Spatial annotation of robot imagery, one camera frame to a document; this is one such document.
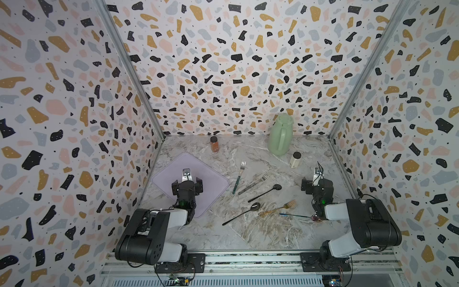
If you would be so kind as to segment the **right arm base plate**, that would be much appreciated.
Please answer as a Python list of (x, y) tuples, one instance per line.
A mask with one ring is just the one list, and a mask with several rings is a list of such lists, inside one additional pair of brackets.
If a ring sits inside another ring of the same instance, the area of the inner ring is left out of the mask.
[(351, 271), (349, 260), (345, 258), (323, 257), (318, 252), (300, 253), (303, 272), (339, 272)]

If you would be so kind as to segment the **black spoon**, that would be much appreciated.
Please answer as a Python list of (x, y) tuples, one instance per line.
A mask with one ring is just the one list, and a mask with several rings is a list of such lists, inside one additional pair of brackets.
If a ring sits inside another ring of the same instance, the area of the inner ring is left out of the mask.
[(272, 187), (270, 190), (268, 190), (268, 191), (266, 191), (266, 192), (264, 192), (264, 193), (262, 193), (262, 194), (259, 194), (259, 195), (255, 196), (254, 198), (248, 200), (247, 202), (248, 202), (248, 203), (254, 202), (256, 199), (258, 199), (258, 198), (260, 198), (260, 197), (262, 197), (262, 196), (268, 194), (268, 193), (271, 192), (271, 191), (274, 191), (274, 190), (279, 191), (279, 190), (281, 190), (281, 189), (282, 189), (282, 186), (281, 186), (280, 184), (274, 184), (273, 187)]
[(224, 223), (222, 224), (222, 226), (225, 226), (225, 225), (229, 224), (230, 222), (236, 220), (237, 218), (241, 217), (242, 215), (247, 214), (248, 212), (256, 212), (256, 211), (260, 210), (260, 208), (261, 208), (261, 204), (260, 204), (259, 202), (256, 202), (256, 203), (254, 203), (248, 210), (246, 210), (246, 211), (244, 211), (243, 213), (241, 213), (240, 215), (235, 216), (234, 218), (232, 218), (232, 219), (230, 219), (230, 220), (224, 222)]

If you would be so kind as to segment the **silver fork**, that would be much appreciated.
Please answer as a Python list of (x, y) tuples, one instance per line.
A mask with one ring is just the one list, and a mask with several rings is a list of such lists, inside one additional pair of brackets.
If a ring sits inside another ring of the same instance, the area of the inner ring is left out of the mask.
[(246, 191), (250, 190), (251, 188), (255, 187), (256, 185), (258, 185), (259, 183), (267, 180), (268, 178), (270, 177), (270, 174), (269, 173), (266, 173), (265, 175), (263, 175), (262, 177), (260, 177), (259, 179), (253, 181), (251, 184), (249, 184), (248, 186), (246, 186), (244, 189), (242, 189), (241, 191), (238, 192), (238, 195), (241, 195), (243, 193), (245, 193)]

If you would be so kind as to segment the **gold fork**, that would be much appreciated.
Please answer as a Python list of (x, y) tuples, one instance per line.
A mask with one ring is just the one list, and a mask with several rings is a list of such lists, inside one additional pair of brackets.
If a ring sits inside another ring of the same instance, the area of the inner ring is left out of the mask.
[(279, 208), (261, 212), (261, 213), (259, 213), (259, 216), (265, 217), (265, 216), (267, 216), (267, 215), (273, 214), (274, 212), (276, 212), (276, 211), (278, 211), (278, 210), (281, 210), (281, 209), (292, 209), (292, 208), (294, 208), (294, 207), (296, 207), (296, 200), (291, 200), (290, 202), (285, 203), (283, 206), (281, 206), (281, 207), (279, 207)]

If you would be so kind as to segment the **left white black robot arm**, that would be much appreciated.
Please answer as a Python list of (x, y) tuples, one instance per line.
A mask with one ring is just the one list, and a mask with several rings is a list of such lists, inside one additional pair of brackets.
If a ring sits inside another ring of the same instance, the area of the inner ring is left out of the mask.
[(176, 203), (168, 209), (136, 209), (115, 247), (117, 260), (128, 264), (164, 264), (171, 271), (184, 271), (189, 264), (188, 250), (181, 243), (166, 241), (167, 232), (188, 225), (197, 207), (196, 197), (203, 192), (203, 181), (183, 177), (172, 183)]

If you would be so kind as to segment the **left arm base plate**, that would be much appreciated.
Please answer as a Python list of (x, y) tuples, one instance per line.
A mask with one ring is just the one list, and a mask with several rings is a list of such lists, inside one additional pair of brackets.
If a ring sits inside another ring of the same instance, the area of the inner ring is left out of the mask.
[(178, 262), (163, 262), (156, 265), (156, 273), (204, 273), (206, 263), (205, 253), (191, 253), (182, 257)]

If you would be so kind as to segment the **iridescent spoon blue handle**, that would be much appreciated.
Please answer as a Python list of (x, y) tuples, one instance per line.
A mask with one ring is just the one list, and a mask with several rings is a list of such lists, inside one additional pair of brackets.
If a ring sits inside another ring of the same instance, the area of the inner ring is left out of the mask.
[(321, 222), (322, 221), (317, 215), (305, 216), (305, 215), (294, 215), (294, 214), (285, 214), (285, 213), (280, 213), (279, 215), (280, 216), (284, 216), (284, 217), (303, 218), (303, 219), (310, 220), (310, 221), (313, 221), (313, 222)]

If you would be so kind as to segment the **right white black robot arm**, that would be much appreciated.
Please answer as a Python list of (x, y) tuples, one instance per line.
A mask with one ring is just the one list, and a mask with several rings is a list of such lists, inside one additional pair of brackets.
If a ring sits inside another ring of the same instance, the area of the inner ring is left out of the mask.
[(349, 258), (368, 249), (382, 252), (401, 244), (402, 233), (381, 200), (371, 196), (366, 200), (347, 199), (334, 203), (333, 183), (322, 177), (303, 179), (301, 190), (313, 196), (313, 220), (350, 223), (350, 231), (322, 244), (319, 249), (321, 262)]

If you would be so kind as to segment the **lilac placemat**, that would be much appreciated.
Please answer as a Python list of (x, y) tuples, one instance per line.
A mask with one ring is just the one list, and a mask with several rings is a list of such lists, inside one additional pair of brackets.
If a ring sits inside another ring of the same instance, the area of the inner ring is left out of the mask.
[(200, 218), (229, 187), (229, 180), (189, 153), (177, 156), (169, 165), (152, 177), (156, 185), (169, 199), (176, 201), (172, 183), (182, 179), (184, 169), (189, 169), (193, 180), (203, 181), (203, 192), (197, 195), (194, 216)]

